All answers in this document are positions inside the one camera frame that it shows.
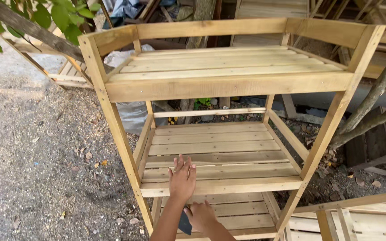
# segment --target tree branch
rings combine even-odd
[[[369,119],[368,121],[361,122],[356,128],[354,128],[350,132],[335,136],[332,139],[329,146],[334,150],[336,150],[337,148],[347,143],[352,138],[366,133],[368,130],[372,129],[377,125],[384,123],[385,121],[386,121],[386,111],[383,114],[380,114],[374,118]]]

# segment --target wooden furniture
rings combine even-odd
[[[293,241],[386,241],[386,193],[294,210]]]
[[[238,239],[280,238],[311,179],[385,29],[318,19],[269,18],[129,25],[79,36],[94,88],[119,150],[148,232],[160,212],[150,212],[146,197],[169,196],[165,177],[173,157],[189,155],[197,165],[193,199],[206,195],[292,190],[280,215],[264,214],[259,226],[247,225],[251,204],[240,209],[229,229]],[[228,47],[141,52],[143,39],[284,33],[282,46]],[[341,64],[285,46],[289,33],[355,48],[351,64]],[[101,57],[130,43],[136,54],[110,73]],[[335,91],[328,114],[309,152],[271,110],[275,94]],[[201,97],[268,95],[264,108],[153,113],[151,101]],[[145,101],[148,117],[135,152],[129,148],[115,102]],[[155,126],[156,117],[263,113],[263,122]],[[300,169],[282,145],[269,118],[306,164]],[[223,203],[234,202],[229,199]],[[269,212],[276,208],[266,204]],[[248,223],[256,223],[257,217]],[[203,237],[199,233],[178,239]]]

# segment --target tree trunk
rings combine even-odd
[[[348,118],[346,123],[338,131],[337,135],[345,134],[353,130],[362,118],[372,109],[373,105],[381,96],[386,87],[386,67],[383,69],[382,73],[379,75],[378,79],[372,86],[372,89],[367,94],[366,98],[361,102],[360,106],[356,111]]]
[[[196,0],[193,21],[212,20],[212,16],[214,15],[215,2],[216,0]],[[206,48],[207,41],[208,41],[207,36],[190,37],[189,40],[187,41],[186,48]],[[194,101],[195,99],[181,100],[181,103],[180,103],[181,111],[193,110]],[[178,118],[177,123],[190,124],[191,117]]]
[[[352,138],[366,133],[366,131],[372,129],[373,127],[375,127],[377,125],[385,123],[385,121],[386,121],[386,111],[383,114],[380,114],[374,118],[371,118],[368,121],[361,122],[356,128],[354,128],[350,132],[335,136],[332,139],[329,147],[336,150],[337,148],[339,148],[341,145],[347,143]]]

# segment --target wooden post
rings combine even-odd
[[[104,65],[101,59],[95,58],[95,56],[100,56],[98,47],[96,46],[93,36],[82,35],[78,37],[78,40],[80,42],[80,49],[83,53],[83,57],[88,66],[96,94],[99,102],[101,103],[102,110],[105,118],[107,119],[108,126],[110,127],[111,134],[113,135],[114,142],[126,170],[127,177],[131,183],[139,209],[143,214],[142,218],[144,219],[148,234],[151,235],[153,232],[153,222],[150,207],[147,204],[147,200],[142,197],[140,190],[141,181],[139,179],[135,160],[129,147],[129,141],[127,140],[123,124],[121,123],[117,107],[115,103],[110,102],[105,88],[104,83],[107,81],[107,74],[105,73]]]

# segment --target green plant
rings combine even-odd
[[[88,9],[85,0],[77,0],[75,5],[69,0],[1,0],[1,2],[9,6],[15,13],[43,28],[49,28],[53,20],[65,38],[75,45],[78,45],[77,36],[82,34],[78,25],[85,22],[84,18],[93,19],[95,15],[92,11],[95,12],[101,8],[99,3],[94,3]],[[44,6],[50,3],[53,5],[51,13]],[[6,28],[17,38],[23,38],[25,35],[22,31],[10,26],[6,26]],[[0,22],[0,33],[3,32],[5,29]]]

